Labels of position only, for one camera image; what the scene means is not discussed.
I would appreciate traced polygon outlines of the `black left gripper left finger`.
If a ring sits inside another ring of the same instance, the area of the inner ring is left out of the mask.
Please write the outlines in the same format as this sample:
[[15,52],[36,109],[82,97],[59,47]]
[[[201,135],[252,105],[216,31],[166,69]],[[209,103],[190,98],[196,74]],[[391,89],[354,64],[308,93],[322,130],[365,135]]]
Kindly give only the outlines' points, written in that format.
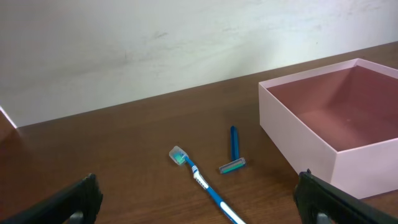
[[84,223],[96,221],[103,201],[95,174],[62,189],[1,223]]

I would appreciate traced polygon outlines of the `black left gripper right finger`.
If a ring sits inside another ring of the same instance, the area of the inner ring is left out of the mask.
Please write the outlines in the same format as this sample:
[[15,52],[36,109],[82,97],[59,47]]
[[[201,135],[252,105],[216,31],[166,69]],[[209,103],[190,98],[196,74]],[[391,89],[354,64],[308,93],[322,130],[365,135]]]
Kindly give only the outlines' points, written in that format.
[[309,170],[298,175],[294,202],[302,223],[397,224],[397,218],[337,189]]

